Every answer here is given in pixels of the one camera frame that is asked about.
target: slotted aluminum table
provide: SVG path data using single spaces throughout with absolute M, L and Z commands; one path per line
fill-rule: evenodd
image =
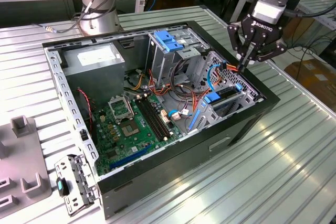
M 184 20 L 197 21 L 231 51 L 226 24 L 200 7 L 120 15 L 126 30 Z M 0 29 L 0 123 L 21 114 L 35 118 L 53 187 L 49 198 L 1 224 L 105 223 L 97 204 L 68 217 L 55 184 L 54 163 L 76 148 L 41 43 L 80 36 L 78 29 L 61 35 L 33 26 Z M 328 223 L 333 218 L 336 115 L 271 62 L 250 69 L 281 98 L 274 110 L 241 142 L 106 223 Z
M 336 0 L 300 0 L 298 9 L 306 14 L 318 13 L 329 8 L 335 2 Z M 325 15 L 315 17 L 314 19 L 330 30 L 336 29 L 335 10 Z

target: metal vent grille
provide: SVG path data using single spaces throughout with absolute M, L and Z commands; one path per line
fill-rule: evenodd
M 202 73 L 202 79 L 200 83 L 198 83 L 196 89 L 198 91 L 205 91 L 208 88 L 207 85 L 207 73 L 211 66 L 220 64 L 221 60 L 219 56 L 214 53 L 213 51 L 209 53 L 208 57 L 211 58 L 211 62 L 207 64 L 207 67 L 203 70 Z M 223 89 L 227 86 L 234 86 L 235 84 L 239 83 L 243 87 L 243 91 L 250 93 L 252 97 L 256 97 L 258 93 L 252 89 L 242 78 L 240 78 L 236 73 L 233 73 L 227 69 L 225 69 L 222 72 L 217 72 L 220 77 L 222 78 L 221 82 L 218 84 L 220 89 Z M 216 77 L 214 74 L 211 74 L 210 81 L 211 83 L 215 83 L 218 80 L 218 77 Z
M 205 119 L 204 117 L 201 117 L 200 121 L 198 122 L 198 124 L 196 126 L 197 129 L 202 125 L 204 119 Z

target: cardboard box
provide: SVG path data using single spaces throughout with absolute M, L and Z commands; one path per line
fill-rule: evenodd
M 294 62 L 285 72 L 295 79 L 299 65 L 300 62 Z M 328 68 L 316 59 L 306 60 L 302 62 L 298 82 L 336 112 L 336 70 Z

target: connector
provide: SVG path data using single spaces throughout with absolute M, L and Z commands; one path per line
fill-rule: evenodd
M 165 110 L 161 110 L 160 114 L 161 114 L 162 117 L 167 116 L 167 112 Z
M 220 71 L 223 71 L 223 70 L 227 69 L 226 60 L 223 60 L 223 62 L 221 62 L 219 65 L 220 66 L 218 68 L 219 68 Z
M 174 121 L 177 121 L 179 119 L 181 119 L 181 116 L 178 112 L 175 112 L 174 114 L 172 114 L 171 118 L 174 120 Z

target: wire bundle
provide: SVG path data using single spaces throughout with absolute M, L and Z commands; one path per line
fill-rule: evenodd
M 92 132 L 92 124 L 93 124 L 93 122 L 92 122 L 92 111 L 91 111 L 90 101 L 89 101 L 89 98 L 88 98 L 88 96 L 85 94 L 84 91 L 82 91 L 80 88 L 78 88 L 77 90 L 78 90 L 78 92 L 80 92 L 80 93 L 84 96 L 84 98 L 85 98 L 85 100 L 86 100 L 86 103 L 88 104 L 89 117 L 90 117 L 90 134 L 91 134 L 91 132 Z
M 142 78 L 144 77 L 145 75 L 144 74 L 140 74 L 140 77 L 139 77 L 139 82 L 138 82 L 138 85 L 136 85 L 134 88 L 132 88 L 132 90 L 138 90 L 141 86 L 141 82 L 142 82 Z

